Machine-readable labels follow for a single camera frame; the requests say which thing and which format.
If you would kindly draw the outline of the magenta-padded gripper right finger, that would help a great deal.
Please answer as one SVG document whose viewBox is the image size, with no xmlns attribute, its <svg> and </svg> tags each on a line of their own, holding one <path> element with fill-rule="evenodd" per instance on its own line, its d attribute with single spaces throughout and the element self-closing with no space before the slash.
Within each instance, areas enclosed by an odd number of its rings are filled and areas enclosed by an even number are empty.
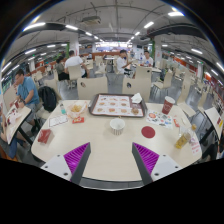
<svg viewBox="0 0 224 224">
<path fill-rule="evenodd" d="M 132 144 L 132 154 L 144 185 L 182 169 L 170 156 L 166 154 L 159 155 L 137 143 Z"/>
</svg>

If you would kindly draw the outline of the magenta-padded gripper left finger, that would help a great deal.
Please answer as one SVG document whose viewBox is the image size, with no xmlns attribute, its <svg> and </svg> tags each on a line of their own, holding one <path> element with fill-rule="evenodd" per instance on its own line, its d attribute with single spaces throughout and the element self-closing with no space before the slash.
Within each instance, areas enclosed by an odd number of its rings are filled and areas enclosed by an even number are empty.
<svg viewBox="0 0 224 224">
<path fill-rule="evenodd" d="M 85 143 L 64 155 L 58 154 L 52 157 L 42 166 L 42 169 L 79 184 L 90 153 L 90 143 Z"/>
</svg>

